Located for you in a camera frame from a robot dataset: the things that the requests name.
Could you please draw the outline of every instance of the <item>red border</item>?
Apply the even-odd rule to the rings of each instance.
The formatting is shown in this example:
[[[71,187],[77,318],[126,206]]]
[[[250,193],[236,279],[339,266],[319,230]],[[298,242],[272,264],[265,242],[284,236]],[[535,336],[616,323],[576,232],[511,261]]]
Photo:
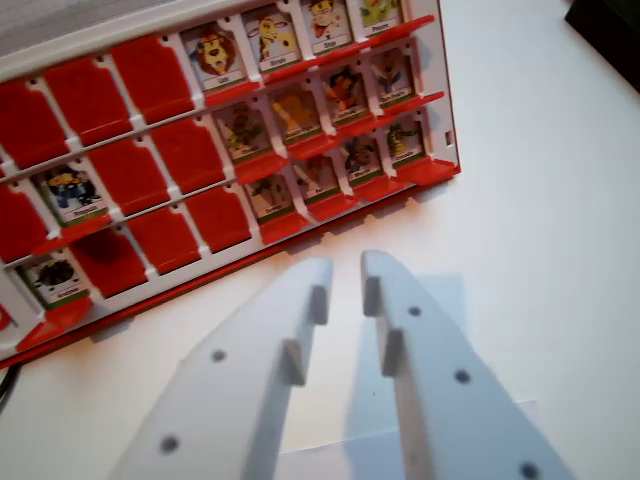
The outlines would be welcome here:
[[[90,218],[71,227],[63,227],[60,229],[60,236],[47,240],[41,245],[34,247],[31,253],[34,255],[42,255],[58,248],[66,247],[71,242],[84,238],[102,230],[111,223],[111,217],[108,213]]]
[[[459,172],[460,172],[460,168],[457,168],[454,172],[452,172],[452,175],[449,178],[442,179],[442,182],[447,181],[450,178],[453,178],[453,176]],[[33,360],[36,360],[37,358],[40,358],[51,352],[59,350],[62,347],[66,347],[67,345],[77,342],[78,340],[88,337],[89,335],[93,335],[94,333],[99,332],[100,330],[116,325],[119,322],[126,319],[127,317],[130,317],[132,315],[137,315],[146,310],[149,310],[150,308],[156,305],[160,305],[164,302],[167,302],[179,295],[182,295],[183,293],[187,293],[195,288],[198,288],[201,285],[205,285],[213,280],[224,277],[225,275],[228,275],[232,272],[235,272],[236,270],[239,270],[243,267],[251,265],[259,260],[270,257],[271,255],[274,255],[278,252],[281,252],[282,250],[285,250],[298,242],[302,242],[307,238],[311,238],[313,236],[322,234],[332,228],[335,228],[337,225],[348,222],[354,218],[364,217],[365,215],[368,215],[374,210],[382,208],[385,205],[403,200],[406,197],[425,189],[426,187],[421,187],[416,185],[416,186],[407,188],[402,192],[398,192],[394,195],[384,198],[379,202],[366,205],[347,215],[338,217],[335,220],[332,220],[327,223],[323,223],[322,225],[319,225],[316,228],[307,230],[306,232],[303,232],[294,237],[291,237],[281,243],[272,245],[263,250],[260,250],[259,252],[255,252],[247,257],[236,260],[235,262],[230,263],[229,265],[225,265],[224,267],[220,267],[209,273],[205,273],[204,275],[198,278],[194,278],[193,280],[183,283],[182,285],[178,285],[177,287],[167,290],[166,292],[162,292],[154,297],[142,300],[141,302],[138,302],[135,305],[124,308],[107,317],[101,318],[99,320],[96,320],[95,322],[91,322],[87,325],[84,325],[75,330],[67,332],[63,335],[60,335],[59,337],[53,338],[45,343],[42,343],[33,348],[30,348],[25,352],[20,352],[12,357],[6,358],[4,360],[0,360],[0,369],[6,368],[10,365],[13,365],[14,363],[19,363],[19,362],[26,363],[26,362],[31,362]]]

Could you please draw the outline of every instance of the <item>screw hole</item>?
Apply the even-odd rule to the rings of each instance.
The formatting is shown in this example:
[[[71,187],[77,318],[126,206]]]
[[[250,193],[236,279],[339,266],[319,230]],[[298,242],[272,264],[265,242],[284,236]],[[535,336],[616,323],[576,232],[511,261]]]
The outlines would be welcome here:
[[[455,375],[458,383],[469,383],[471,381],[471,376],[467,373],[466,370],[458,370]]]
[[[216,350],[211,355],[211,359],[216,363],[223,361],[225,358],[227,358],[227,352],[224,350]]]
[[[524,478],[529,480],[535,480],[540,478],[540,473],[538,472],[538,467],[536,467],[533,463],[523,463],[520,467],[520,473]]]
[[[164,454],[173,453],[179,445],[180,442],[178,442],[178,439],[175,436],[167,435],[160,442],[160,451]]]

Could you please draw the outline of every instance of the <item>red plastic base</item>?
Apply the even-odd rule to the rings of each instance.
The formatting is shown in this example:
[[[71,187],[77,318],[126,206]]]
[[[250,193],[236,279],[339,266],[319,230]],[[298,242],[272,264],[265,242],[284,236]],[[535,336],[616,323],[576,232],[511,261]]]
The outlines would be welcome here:
[[[258,82],[242,82],[238,85],[234,85],[233,87],[224,88],[219,91],[205,92],[204,94],[204,103],[207,107],[213,107],[219,103],[227,102],[235,97],[240,97],[241,95],[246,95],[247,93],[253,92],[256,88],[258,88],[260,84]]]
[[[34,255],[42,255],[43,253],[56,250],[58,248],[66,247],[71,242],[96,233],[98,230],[102,230],[104,227],[111,223],[111,217],[108,213],[99,215],[97,217],[90,218],[84,222],[80,222],[71,227],[65,227],[60,229],[60,236],[52,238],[46,242],[35,247],[31,253]]]
[[[278,80],[282,80],[284,78],[290,78],[298,73],[306,72],[311,67],[318,65],[318,59],[312,58],[311,60],[304,60],[302,62],[295,63],[288,67],[281,68],[280,70],[276,70],[275,72],[265,73],[262,75],[265,85],[269,85],[271,83],[277,82]]]
[[[406,187],[406,182],[380,175],[361,185],[356,185],[353,187],[353,193],[356,194],[356,197],[367,202],[375,202],[387,195],[399,192],[404,187]]]
[[[433,15],[426,15],[424,17],[416,18],[415,20],[411,20],[410,22],[406,22],[402,25],[390,28],[386,32],[376,35],[375,37],[368,38],[364,42],[354,42],[351,45],[338,48],[327,54],[312,58],[311,60],[304,60],[289,67],[284,67],[280,70],[276,70],[275,72],[264,74],[264,84],[269,85],[284,78],[289,78],[293,75],[297,75],[298,73],[305,72],[309,68],[316,65],[326,65],[328,63],[342,60],[343,58],[355,55],[365,48],[375,48],[380,45],[393,42],[400,38],[407,37],[411,35],[414,30],[417,30],[424,25],[434,22],[435,19],[436,17],[434,17]]]
[[[22,339],[16,347],[16,350],[22,352],[62,335],[65,330],[73,327],[84,318],[91,308],[91,305],[91,298],[87,295],[86,297],[81,297],[73,302],[49,310],[45,313],[44,322],[36,325],[36,327]]]
[[[0,305],[0,330],[4,330],[11,324],[11,316],[4,309],[2,305]]]
[[[307,205],[307,210],[309,210],[309,213],[313,218],[319,222],[324,222],[331,217],[335,217],[339,213],[349,210],[356,203],[358,203],[358,199],[356,197],[351,197],[344,193],[337,193],[330,197],[323,198],[322,200],[318,200],[311,205]]]
[[[431,93],[424,97],[413,97],[404,102],[400,102],[390,107],[384,108],[382,111],[384,112],[385,117],[393,117],[395,115],[398,115],[399,113],[414,110],[418,107],[421,107],[422,105],[433,102],[434,100],[438,100],[442,97],[444,97],[444,92]]]
[[[340,145],[339,136],[332,137],[326,133],[315,135],[287,147],[287,151],[298,161],[307,160]]]
[[[260,225],[260,236],[265,244],[293,235],[307,224],[298,212],[291,212]]]
[[[375,48],[380,45],[384,45],[400,38],[408,37],[414,30],[417,30],[424,25],[435,22],[436,17],[433,15],[425,15],[424,17],[416,18],[414,20],[410,20],[396,27],[390,28],[389,30],[382,32],[375,37],[371,37],[369,39],[370,47]]]
[[[238,183],[246,185],[272,173],[279,172],[287,163],[289,162],[287,162],[286,158],[282,158],[275,152],[269,152],[250,160],[245,160],[234,165],[233,168],[236,171]]]
[[[460,173],[460,167],[456,167],[456,169],[453,171],[452,177],[457,173]],[[78,340],[81,340],[90,335],[93,335],[94,333],[104,330],[105,328],[109,328],[113,325],[116,325],[121,321],[127,318],[130,318],[133,315],[137,315],[157,305],[167,302],[173,298],[176,298],[177,296],[182,295],[183,293],[190,292],[191,290],[194,290],[202,285],[212,282],[213,280],[217,280],[241,268],[244,268],[260,260],[268,258],[271,255],[281,252],[282,250],[285,250],[286,248],[289,248],[298,242],[303,242],[309,238],[320,236],[323,233],[335,228],[337,225],[340,225],[345,222],[349,222],[354,218],[364,217],[375,210],[383,208],[389,204],[393,204],[401,200],[404,200],[406,197],[409,197],[422,190],[424,190],[424,187],[421,187],[421,186],[414,186],[414,187],[408,188],[402,192],[397,193],[396,195],[385,198],[377,203],[366,205],[363,208],[360,208],[354,212],[351,212],[347,215],[336,218],[331,222],[322,224],[312,230],[308,230],[304,233],[301,233],[300,235],[296,235],[295,237],[289,238],[276,245],[272,245],[270,247],[265,248],[264,250],[260,250],[259,252],[256,252],[252,255],[241,258],[240,260],[230,263],[229,265],[220,267],[212,272],[209,272],[205,275],[202,275],[201,277],[185,282],[182,285],[178,285],[177,287],[167,290],[166,292],[162,292],[154,297],[142,300],[136,303],[135,305],[124,308],[107,317],[101,318],[99,320],[96,320],[95,322],[91,322],[80,328],[67,332],[64,335],[57,336],[56,338],[53,338],[46,342],[45,341],[35,342],[33,344],[34,345],[33,348],[30,348],[28,351],[23,351],[25,350],[25,348],[23,348],[22,351],[19,351],[19,353],[17,353],[16,355],[10,358],[7,358],[5,360],[1,360],[0,369],[6,368],[15,363],[30,362],[44,355],[52,353],[67,345],[70,345],[71,343],[77,342]]]
[[[338,133],[345,137],[358,137],[363,133],[370,132],[376,128],[384,127],[391,123],[392,116],[376,117],[370,113],[366,117],[359,118],[353,122],[346,123],[336,127]]]
[[[455,164],[451,162],[424,157],[396,168],[396,173],[398,178],[405,182],[432,185],[450,178],[454,175],[456,168]]]

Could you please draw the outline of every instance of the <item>black object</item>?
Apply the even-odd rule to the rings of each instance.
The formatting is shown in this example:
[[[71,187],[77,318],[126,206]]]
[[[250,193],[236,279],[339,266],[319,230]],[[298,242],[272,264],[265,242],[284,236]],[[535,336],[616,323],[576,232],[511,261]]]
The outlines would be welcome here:
[[[640,92],[640,0],[575,0],[565,20]]]
[[[2,379],[2,383],[0,383],[0,413],[4,410],[11,393],[13,393],[13,387],[16,386],[21,368],[22,365],[19,363],[11,365]]]

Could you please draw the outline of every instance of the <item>lion character card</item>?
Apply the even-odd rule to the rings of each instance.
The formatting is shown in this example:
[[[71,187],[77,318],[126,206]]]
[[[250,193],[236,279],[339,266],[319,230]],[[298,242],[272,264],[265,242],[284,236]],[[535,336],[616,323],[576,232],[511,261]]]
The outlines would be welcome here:
[[[203,90],[218,90],[247,78],[231,32],[211,22],[186,30],[180,36]]]

